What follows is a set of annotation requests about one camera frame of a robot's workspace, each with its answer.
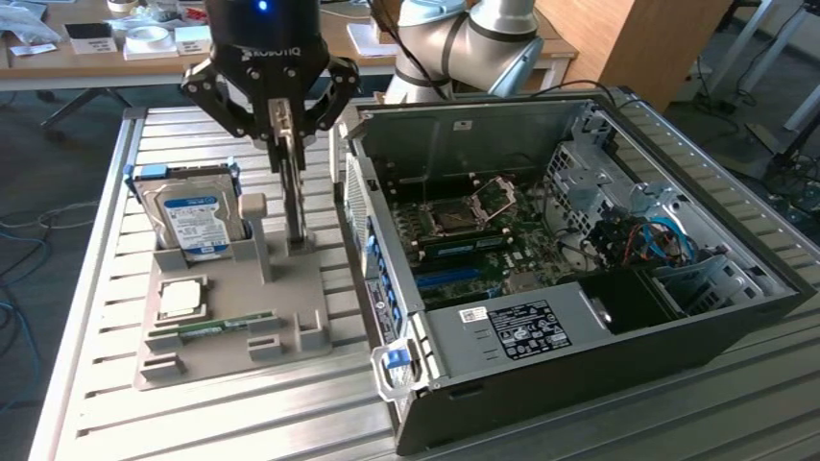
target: open computer tower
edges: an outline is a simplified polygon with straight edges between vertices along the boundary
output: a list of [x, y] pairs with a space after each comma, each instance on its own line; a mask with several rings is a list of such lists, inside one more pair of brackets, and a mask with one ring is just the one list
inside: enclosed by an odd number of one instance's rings
[[598, 94], [358, 120], [339, 205], [399, 454], [705, 365], [814, 294]]

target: wooden cabinet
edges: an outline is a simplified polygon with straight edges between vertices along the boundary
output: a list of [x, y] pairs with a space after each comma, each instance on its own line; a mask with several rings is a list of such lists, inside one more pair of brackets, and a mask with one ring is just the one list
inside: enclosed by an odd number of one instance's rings
[[578, 49], [566, 82], [629, 86], [663, 110], [733, 0], [538, 0]]

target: motherboard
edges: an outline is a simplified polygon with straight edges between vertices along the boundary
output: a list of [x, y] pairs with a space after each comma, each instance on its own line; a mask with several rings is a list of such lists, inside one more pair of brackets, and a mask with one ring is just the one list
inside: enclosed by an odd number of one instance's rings
[[477, 180], [471, 195], [391, 204], [427, 309], [545, 288], [585, 269], [562, 253], [537, 188], [514, 181], [497, 176]]

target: blue expansion slot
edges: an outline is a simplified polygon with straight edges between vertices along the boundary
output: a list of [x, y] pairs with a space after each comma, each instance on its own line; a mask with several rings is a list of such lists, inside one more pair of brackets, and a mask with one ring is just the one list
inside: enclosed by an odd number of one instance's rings
[[437, 274], [417, 277], [415, 284], [419, 289], [435, 288], [439, 285], [445, 285], [446, 283], [453, 283], [455, 281], [478, 279], [481, 275], [482, 272], [478, 269], [454, 269], [453, 271], [438, 272]]

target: power supply label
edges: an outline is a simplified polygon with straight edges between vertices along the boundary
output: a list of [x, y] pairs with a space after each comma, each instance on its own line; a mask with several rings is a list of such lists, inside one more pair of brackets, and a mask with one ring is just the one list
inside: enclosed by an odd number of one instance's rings
[[493, 328], [513, 360], [574, 344], [547, 301], [493, 310], [489, 314]]

